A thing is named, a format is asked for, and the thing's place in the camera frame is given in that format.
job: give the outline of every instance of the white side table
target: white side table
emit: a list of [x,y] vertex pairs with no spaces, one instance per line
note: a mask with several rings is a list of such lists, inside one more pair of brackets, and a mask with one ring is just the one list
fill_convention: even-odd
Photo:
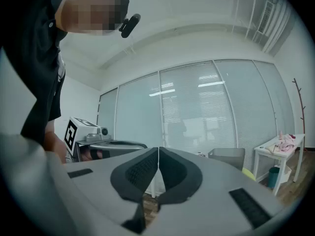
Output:
[[301,164],[302,164],[302,157],[303,157],[303,148],[304,148],[304,137],[305,134],[298,134],[298,135],[294,135],[295,136],[295,146],[293,148],[293,150],[291,152],[283,152],[283,151],[275,151],[274,153],[271,153],[269,150],[266,149],[266,147],[269,147],[273,144],[275,144],[278,140],[279,137],[275,137],[273,139],[271,139],[270,141],[262,144],[261,146],[258,146],[256,148],[254,148],[255,150],[255,162],[254,162],[254,176],[255,178],[257,178],[257,171],[258,171],[258,165],[259,165],[259,156],[267,156],[270,158],[274,158],[280,161],[280,170],[279,170],[279,175],[277,178],[277,182],[276,182],[276,186],[273,190],[273,194],[276,195],[279,187],[280,187],[280,179],[281,176],[284,173],[284,169],[285,169],[285,165],[287,160],[294,154],[295,149],[300,146],[300,154],[299,154],[299,161],[298,161],[298,165],[297,165],[297,169],[296,169],[296,173],[294,176],[294,182],[297,181],[297,178],[299,176],[299,172],[300,172],[300,168],[301,168]]

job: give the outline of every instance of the trash bin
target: trash bin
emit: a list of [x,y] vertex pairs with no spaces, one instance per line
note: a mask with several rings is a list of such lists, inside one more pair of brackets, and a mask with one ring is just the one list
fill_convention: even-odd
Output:
[[279,175],[280,168],[278,167],[272,167],[269,170],[269,176],[268,176],[268,187],[269,188],[275,188],[277,178]]

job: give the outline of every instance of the black rubber pad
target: black rubber pad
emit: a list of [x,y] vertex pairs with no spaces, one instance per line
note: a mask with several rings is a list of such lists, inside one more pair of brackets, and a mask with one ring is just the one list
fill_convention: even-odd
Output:
[[197,165],[164,147],[159,147],[159,169],[166,189],[157,199],[159,206],[187,201],[202,183]]
[[140,204],[157,170],[158,148],[154,147],[117,166],[110,176],[110,182],[122,199]]
[[271,219],[269,214],[243,188],[230,191],[229,194],[254,229]]
[[92,172],[93,171],[91,169],[83,169],[83,170],[68,172],[68,175],[70,178],[74,178],[74,177],[80,177],[80,176],[83,176]]

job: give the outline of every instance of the hand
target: hand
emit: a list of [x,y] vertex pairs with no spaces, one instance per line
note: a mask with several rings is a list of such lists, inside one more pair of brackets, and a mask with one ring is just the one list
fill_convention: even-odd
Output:
[[65,163],[67,147],[65,146],[64,142],[60,140],[54,132],[47,132],[45,134],[43,147],[45,151],[51,151],[56,153],[59,156],[61,162]]
[[[91,157],[91,151],[90,151],[88,146],[80,147],[80,153],[81,153],[82,161],[85,162],[85,161],[92,161],[93,160]],[[97,153],[97,156],[99,159],[103,158],[103,154],[102,154],[101,150],[98,150],[96,153]]]

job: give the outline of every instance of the window blind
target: window blind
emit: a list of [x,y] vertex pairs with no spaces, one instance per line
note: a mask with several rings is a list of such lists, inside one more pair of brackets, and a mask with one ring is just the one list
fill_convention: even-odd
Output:
[[119,87],[116,139],[162,146],[158,74]]
[[[266,85],[252,61],[215,61],[231,97],[239,147],[245,148],[244,168],[253,171],[254,148],[277,135],[273,106]],[[274,160],[261,158],[257,176],[268,172]]]
[[232,111],[212,62],[160,73],[165,145],[207,154],[236,147]]
[[114,138],[116,97],[117,89],[111,90],[100,97],[99,114],[97,117],[97,124],[101,127],[106,127],[112,139]]
[[277,134],[294,134],[292,106],[284,82],[275,67],[270,63],[254,61],[268,88],[277,122]]

